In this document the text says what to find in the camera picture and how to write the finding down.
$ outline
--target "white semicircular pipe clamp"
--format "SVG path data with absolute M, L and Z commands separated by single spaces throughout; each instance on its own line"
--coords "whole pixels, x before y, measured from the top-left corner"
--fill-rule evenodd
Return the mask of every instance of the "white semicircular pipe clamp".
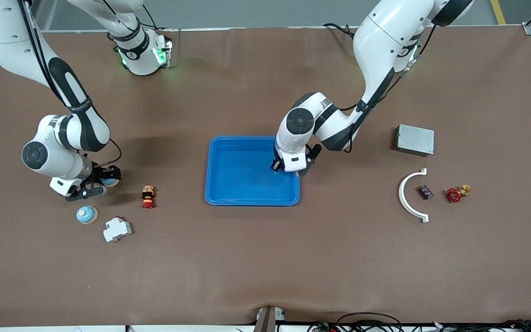
M 403 208 L 407 210 L 409 213 L 413 214 L 415 217 L 421 218 L 421 221 L 423 223 L 430 222 L 430 217 L 427 214 L 418 212 L 414 208 L 412 208 L 409 203 L 407 202 L 407 199 L 405 198 L 405 185 L 409 179 L 411 179 L 414 176 L 426 176 L 427 175 L 427 168 L 422 168 L 420 172 L 410 174 L 406 178 L 403 179 L 401 182 L 401 185 L 399 186 L 399 199 L 401 200 L 401 204 L 403 204 Z

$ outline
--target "plastic tray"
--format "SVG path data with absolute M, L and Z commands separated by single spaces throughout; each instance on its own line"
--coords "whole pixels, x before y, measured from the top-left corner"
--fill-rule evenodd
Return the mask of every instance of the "plastic tray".
M 213 205 L 293 206 L 301 198 L 296 173 L 274 172 L 271 136 L 218 136 L 210 142 L 206 201 Z

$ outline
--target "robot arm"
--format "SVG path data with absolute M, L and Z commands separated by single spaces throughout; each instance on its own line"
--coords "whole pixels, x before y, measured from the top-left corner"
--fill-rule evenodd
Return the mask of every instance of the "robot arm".
M 0 65 L 51 88 L 70 112 L 48 115 L 40 121 L 36 136 L 23 148 L 24 164 L 53 177 L 51 187 L 66 197 L 84 181 L 94 182 L 92 174 L 101 169 L 94 170 L 95 163 L 75 150 L 101 150 L 110 140 L 110 129 L 71 67 L 40 34 L 27 2 L 0 0 Z M 120 177 L 117 168 L 111 173 Z
M 405 68 L 397 59 L 414 51 L 411 45 L 417 44 L 426 21 L 441 15 L 440 23 L 450 24 L 471 5 L 472 0 L 381 0 L 354 36 L 354 55 L 366 82 L 356 108 L 345 115 L 320 92 L 302 96 L 278 128 L 272 168 L 286 172 L 307 170 L 313 162 L 306 151 L 312 134 L 328 150 L 350 147 L 364 120 L 382 99 L 395 70 Z
M 150 29 L 141 28 L 134 15 L 143 0 L 68 0 L 88 13 L 106 30 L 118 45 L 122 63 L 136 75 L 149 75 L 161 67 L 169 67 L 171 40 Z

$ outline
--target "green led light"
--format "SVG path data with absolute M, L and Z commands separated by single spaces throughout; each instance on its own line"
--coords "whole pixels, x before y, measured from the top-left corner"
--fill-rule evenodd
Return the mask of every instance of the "green led light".
M 122 64 L 127 65 L 126 60 L 124 60 L 124 55 L 122 55 L 122 51 L 120 51 L 120 49 L 118 49 L 118 54 L 120 55 L 120 58 L 122 59 Z
M 166 62 L 166 59 L 165 59 L 165 52 L 162 51 L 160 48 L 159 49 L 156 49 L 154 48 L 154 51 L 155 51 L 155 57 L 157 58 L 157 62 L 162 65 L 163 63 Z

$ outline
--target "small figurine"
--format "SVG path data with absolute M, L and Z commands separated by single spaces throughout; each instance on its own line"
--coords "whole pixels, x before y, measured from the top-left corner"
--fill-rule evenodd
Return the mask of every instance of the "small figurine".
M 143 208 L 154 208 L 154 187 L 152 185 L 145 185 L 141 198 L 143 198 Z
M 470 194 L 470 186 L 463 185 L 460 189 L 450 188 L 446 191 L 446 198 L 450 202 L 460 202 L 460 198 L 466 197 Z
M 424 184 L 421 187 L 417 188 L 417 191 L 421 194 L 424 200 L 428 200 L 434 197 L 434 193 Z
M 114 219 L 106 222 L 106 229 L 104 229 L 106 242 L 116 242 L 121 237 L 131 234 L 132 229 L 130 228 L 130 224 L 121 217 L 116 216 Z

